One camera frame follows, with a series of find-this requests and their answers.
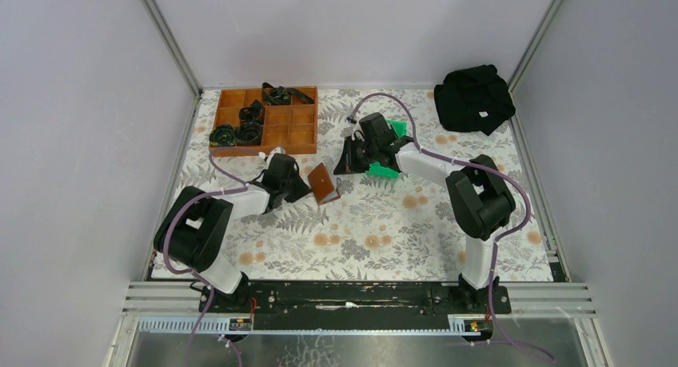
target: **gray floor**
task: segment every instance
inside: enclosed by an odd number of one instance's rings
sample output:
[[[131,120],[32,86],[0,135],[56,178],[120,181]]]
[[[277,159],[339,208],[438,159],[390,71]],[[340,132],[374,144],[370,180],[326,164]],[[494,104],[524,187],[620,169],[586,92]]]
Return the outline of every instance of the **gray floor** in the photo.
[[[557,365],[584,366],[586,360],[571,322],[524,319],[502,321],[517,340],[537,343]],[[130,366],[183,366],[187,334],[139,333]],[[454,347],[460,337],[398,336],[251,336],[237,343],[245,366],[542,366],[506,345]],[[191,366],[237,366],[232,349],[214,335],[193,340]]]

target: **black garment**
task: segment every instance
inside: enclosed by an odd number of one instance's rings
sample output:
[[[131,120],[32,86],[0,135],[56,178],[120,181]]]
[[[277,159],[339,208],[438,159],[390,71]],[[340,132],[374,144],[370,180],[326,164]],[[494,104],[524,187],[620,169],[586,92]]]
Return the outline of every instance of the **black garment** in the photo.
[[[433,91],[438,119],[447,131],[490,135],[516,113],[508,91],[494,65],[454,71]]]

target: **flower pattern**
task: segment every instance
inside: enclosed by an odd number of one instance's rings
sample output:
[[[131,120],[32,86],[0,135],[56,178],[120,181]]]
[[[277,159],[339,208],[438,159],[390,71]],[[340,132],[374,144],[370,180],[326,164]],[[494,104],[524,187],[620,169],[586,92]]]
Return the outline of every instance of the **flower pattern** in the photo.
[[[376,91],[319,90],[317,154],[295,156],[302,173],[321,162],[333,170],[343,137],[353,131],[345,117],[361,98]],[[508,123],[489,137],[445,131],[438,121],[432,92],[385,92],[399,97],[411,109],[423,146],[462,159],[487,154],[498,168],[521,185],[527,184]],[[215,171],[207,158],[219,94],[217,90],[203,94],[175,197],[188,185],[204,191],[238,186]],[[369,99],[357,116],[377,111],[387,119],[407,122],[408,133],[412,133],[407,116],[388,98]],[[217,163],[244,179],[256,177],[264,165],[257,157],[218,158]],[[255,279],[457,279],[466,262],[465,234],[455,222],[448,193],[442,187],[413,175],[390,179],[354,174],[339,176],[338,189],[341,198],[320,207],[309,195],[271,213],[230,222],[223,255]],[[516,212],[511,226],[522,219],[525,210],[520,195],[512,192]],[[521,231],[501,241],[497,274],[503,280],[552,280],[539,232],[533,218]],[[153,262],[153,278],[187,277],[169,273],[161,254],[156,254]]]

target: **wooden tray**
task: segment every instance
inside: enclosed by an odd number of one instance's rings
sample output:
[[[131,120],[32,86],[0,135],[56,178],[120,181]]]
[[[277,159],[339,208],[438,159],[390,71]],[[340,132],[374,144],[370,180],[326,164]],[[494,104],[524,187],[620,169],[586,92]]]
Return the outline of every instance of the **wooden tray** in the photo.
[[[239,146],[254,151],[269,153],[282,146],[287,154],[315,154],[317,150],[317,87],[294,87],[313,99],[312,105],[304,104],[299,98],[292,97],[292,105],[268,106],[261,99],[261,89],[222,90],[214,118],[215,127],[228,124],[240,125],[238,112],[255,100],[265,107],[263,136],[260,146]],[[253,155],[240,150],[223,150],[215,157],[240,157]]]

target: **green container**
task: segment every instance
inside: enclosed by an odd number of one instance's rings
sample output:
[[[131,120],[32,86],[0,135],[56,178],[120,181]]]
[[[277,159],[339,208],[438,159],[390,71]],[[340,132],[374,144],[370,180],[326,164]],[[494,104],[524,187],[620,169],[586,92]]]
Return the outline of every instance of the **green container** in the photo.
[[[393,129],[396,131],[396,135],[399,138],[407,134],[407,123],[399,121],[390,121],[388,119],[386,119],[386,121],[391,126],[393,126]],[[386,167],[382,167],[379,163],[376,162],[370,163],[369,170],[365,171],[365,173],[384,178],[398,178],[398,175],[400,174],[397,171],[393,171],[391,169],[387,169]]]

